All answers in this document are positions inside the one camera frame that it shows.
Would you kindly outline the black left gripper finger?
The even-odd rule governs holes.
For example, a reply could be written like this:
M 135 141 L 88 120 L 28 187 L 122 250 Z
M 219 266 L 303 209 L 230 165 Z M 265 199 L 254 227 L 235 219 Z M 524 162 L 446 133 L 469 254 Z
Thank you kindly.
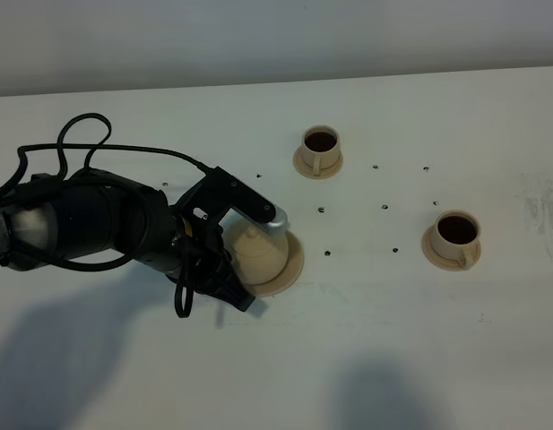
M 202 260 L 196 267 L 194 290 L 245 312 L 255 296 L 242 284 L 230 260 Z

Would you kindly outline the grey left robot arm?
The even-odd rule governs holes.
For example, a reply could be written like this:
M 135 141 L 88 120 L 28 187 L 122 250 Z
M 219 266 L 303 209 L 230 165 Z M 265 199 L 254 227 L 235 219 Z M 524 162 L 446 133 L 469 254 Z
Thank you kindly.
M 231 266 L 218 226 L 192 225 L 157 189 L 93 169 L 67 181 L 35 175 L 0 198 L 0 264 L 100 272 L 137 261 L 176 285 L 186 318 L 194 294 L 240 311 L 255 300 Z

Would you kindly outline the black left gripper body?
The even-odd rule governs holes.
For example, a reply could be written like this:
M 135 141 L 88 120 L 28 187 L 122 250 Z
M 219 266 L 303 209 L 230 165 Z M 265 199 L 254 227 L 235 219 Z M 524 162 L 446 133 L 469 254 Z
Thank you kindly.
M 169 204 L 162 191 L 103 170 L 82 169 L 66 181 L 35 175 L 6 197 L 6 264 L 97 272 L 135 260 L 183 287 L 222 287 L 221 216 L 194 214 L 208 183 Z

